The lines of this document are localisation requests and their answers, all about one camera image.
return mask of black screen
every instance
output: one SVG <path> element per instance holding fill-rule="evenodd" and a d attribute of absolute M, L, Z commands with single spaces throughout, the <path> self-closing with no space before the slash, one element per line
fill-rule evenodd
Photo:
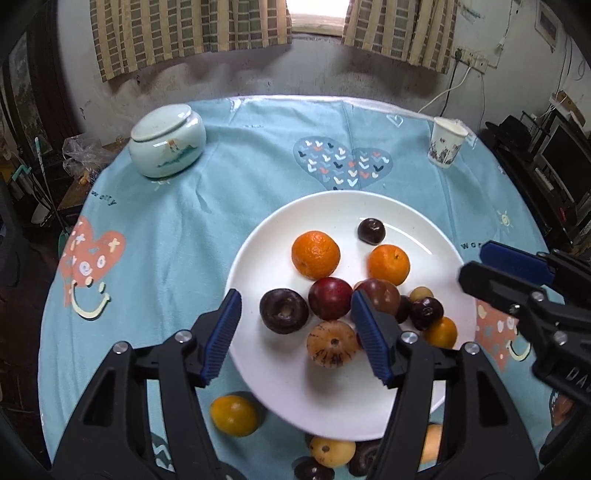
<path fill-rule="evenodd" d="M 542 152 L 575 204 L 591 190 L 591 160 L 562 127 L 558 127 Z"/>

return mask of checkered curtain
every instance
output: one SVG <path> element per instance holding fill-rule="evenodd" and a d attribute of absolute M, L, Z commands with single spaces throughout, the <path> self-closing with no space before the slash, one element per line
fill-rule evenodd
<path fill-rule="evenodd" d="M 90 0 L 103 82 L 206 51 L 291 43 L 285 0 Z"/>
<path fill-rule="evenodd" d="M 343 43 L 447 73 L 457 0 L 350 0 Z"/>

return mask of window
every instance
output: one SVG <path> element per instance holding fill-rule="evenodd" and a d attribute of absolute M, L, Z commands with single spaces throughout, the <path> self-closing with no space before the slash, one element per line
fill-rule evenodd
<path fill-rule="evenodd" d="M 349 0 L 287 0 L 292 31 L 340 37 Z"/>

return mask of window sill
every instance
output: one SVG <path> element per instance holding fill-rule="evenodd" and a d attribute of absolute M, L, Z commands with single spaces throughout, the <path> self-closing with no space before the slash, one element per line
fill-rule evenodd
<path fill-rule="evenodd" d="M 291 14 L 291 31 L 293 33 L 312 33 L 341 37 L 344 28 L 345 19 L 341 17 Z"/>

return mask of white plate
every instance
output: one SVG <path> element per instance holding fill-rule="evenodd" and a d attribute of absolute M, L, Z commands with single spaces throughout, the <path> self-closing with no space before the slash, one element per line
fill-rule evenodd
<path fill-rule="evenodd" d="M 344 367 L 328 370 L 312 363 L 306 337 L 319 323 L 312 317 L 302 330 L 278 335 L 259 315 L 259 301 L 273 288 L 292 288 L 305 299 L 312 281 L 291 262 L 291 245 L 304 232 L 320 230 L 339 245 L 333 276 L 354 285 L 367 278 L 365 261 L 373 247 L 357 237 L 359 222 L 378 218 L 386 226 L 383 243 L 401 247 L 411 262 L 402 294 L 427 286 L 457 325 L 456 348 L 474 340 L 476 307 L 457 281 L 460 255 L 441 230 L 412 208 L 381 195 L 339 191 L 310 195 L 277 210 L 246 239 L 226 283 L 242 294 L 242 318 L 230 345 L 234 363 L 256 397 L 275 414 L 305 432 L 340 440 L 382 438 L 395 390 L 374 377 L 364 352 Z M 435 382 L 431 410 L 444 400 L 444 382 Z"/>

